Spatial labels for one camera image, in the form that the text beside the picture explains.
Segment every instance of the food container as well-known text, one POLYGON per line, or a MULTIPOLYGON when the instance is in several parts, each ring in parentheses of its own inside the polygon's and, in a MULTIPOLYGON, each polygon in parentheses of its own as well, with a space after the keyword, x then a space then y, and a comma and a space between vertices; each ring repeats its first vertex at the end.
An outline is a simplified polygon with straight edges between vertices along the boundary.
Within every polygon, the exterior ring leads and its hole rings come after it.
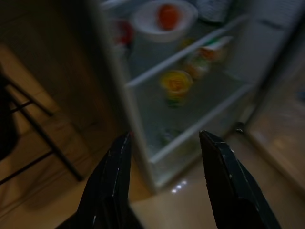
POLYGON ((184 70, 193 80, 199 80, 210 71, 210 63, 197 50, 186 59, 184 70))
POLYGON ((182 106, 192 84, 192 78, 184 71, 171 70, 166 72, 162 76, 161 86, 165 89, 168 106, 172 108, 182 106))
POLYGON ((196 22, 198 10, 182 0, 158 0, 143 4, 132 16, 133 27, 152 42, 172 42, 183 37, 196 22), (158 10, 164 4, 175 5, 181 12, 181 19, 173 30, 163 30, 158 23, 158 10))

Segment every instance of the refrigerator door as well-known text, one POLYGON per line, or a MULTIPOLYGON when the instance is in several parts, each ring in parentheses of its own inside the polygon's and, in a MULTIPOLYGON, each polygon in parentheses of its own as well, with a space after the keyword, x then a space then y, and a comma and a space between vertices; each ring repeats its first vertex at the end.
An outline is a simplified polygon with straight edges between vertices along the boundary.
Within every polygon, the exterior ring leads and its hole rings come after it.
POLYGON ((281 63, 278 80, 249 125, 249 134, 291 181, 305 191, 305 25, 281 63))

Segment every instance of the yellow container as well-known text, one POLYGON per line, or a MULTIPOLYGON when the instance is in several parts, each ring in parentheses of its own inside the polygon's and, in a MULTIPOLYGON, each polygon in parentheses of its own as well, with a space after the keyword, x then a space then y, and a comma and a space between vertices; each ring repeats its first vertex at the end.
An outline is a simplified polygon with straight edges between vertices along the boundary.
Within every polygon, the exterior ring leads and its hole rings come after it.
POLYGON ((168 106, 182 106, 192 84, 192 78, 184 71, 166 72, 161 78, 161 86, 165 89, 168 106))

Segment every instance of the refrigerator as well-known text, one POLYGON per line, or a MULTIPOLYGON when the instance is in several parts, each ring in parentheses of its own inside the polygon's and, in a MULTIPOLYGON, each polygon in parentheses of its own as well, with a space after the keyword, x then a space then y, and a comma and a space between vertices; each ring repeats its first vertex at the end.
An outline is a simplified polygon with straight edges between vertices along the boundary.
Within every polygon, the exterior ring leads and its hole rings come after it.
POLYGON ((301 192, 305 191, 305 22, 275 71, 275 79, 249 120, 248 134, 301 192))
MULTIPOLYGON (((197 19, 169 42, 152 41, 132 27, 135 12, 148 2, 88 0, 86 10, 103 53, 101 65, 109 69, 103 77, 114 81, 111 93, 133 131, 133 155, 148 187, 158 192, 200 157, 199 130, 225 136, 249 110, 300 20, 304 1, 234 0, 225 22, 197 19), (124 41, 118 42, 121 27, 124 41), (183 71, 190 56, 222 37, 230 38, 224 58, 209 65, 173 107, 162 83, 165 75, 183 71)), ((198 2, 188 1, 195 8, 198 2)))

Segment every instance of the open refrigerator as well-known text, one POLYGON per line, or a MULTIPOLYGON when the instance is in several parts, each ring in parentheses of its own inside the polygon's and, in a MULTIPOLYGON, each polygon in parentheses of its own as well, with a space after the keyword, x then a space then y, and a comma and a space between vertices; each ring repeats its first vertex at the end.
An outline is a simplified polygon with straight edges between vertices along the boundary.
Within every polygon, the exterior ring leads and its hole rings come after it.
MULTIPOLYGON (((135 135, 134 156, 155 192, 200 157, 200 129, 219 136, 232 129, 293 32, 304 3, 234 0, 224 23, 197 19, 184 36, 153 42, 128 23, 147 2, 90 0, 88 10, 116 82, 113 93, 120 95, 135 135), (114 22, 131 27, 132 41, 118 45, 114 22), (185 59, 224 36, 233 38, 225 58, 192 84, 181 106, 170 107, 160 83, 164 74, 183 70, 185 59)), ((195 0, 188 2, 196 6, 195 0)))

